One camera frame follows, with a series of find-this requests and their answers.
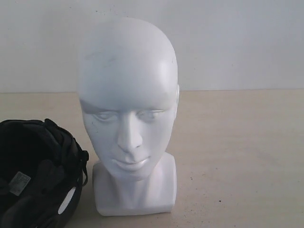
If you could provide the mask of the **black helmet with tinted visor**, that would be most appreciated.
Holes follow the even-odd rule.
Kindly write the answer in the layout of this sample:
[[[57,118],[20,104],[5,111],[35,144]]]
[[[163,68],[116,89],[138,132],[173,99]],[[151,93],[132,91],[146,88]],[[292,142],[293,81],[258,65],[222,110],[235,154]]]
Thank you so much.
[[[73,135],[50,119],[0,124],[0,225],[63,228],[87,184],[89,159]]]

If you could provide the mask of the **white mannequin head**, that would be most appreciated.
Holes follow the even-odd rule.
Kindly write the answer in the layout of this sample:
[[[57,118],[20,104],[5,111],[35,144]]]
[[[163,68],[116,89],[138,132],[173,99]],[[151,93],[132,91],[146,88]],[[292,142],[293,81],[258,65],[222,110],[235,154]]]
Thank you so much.
[[[118,18],[97,25],[86,36],[77,93],[98,157],[93,188],[101,215],[172,210],[177,172],[166,149],[179,91],[174,48],[155,25]]]

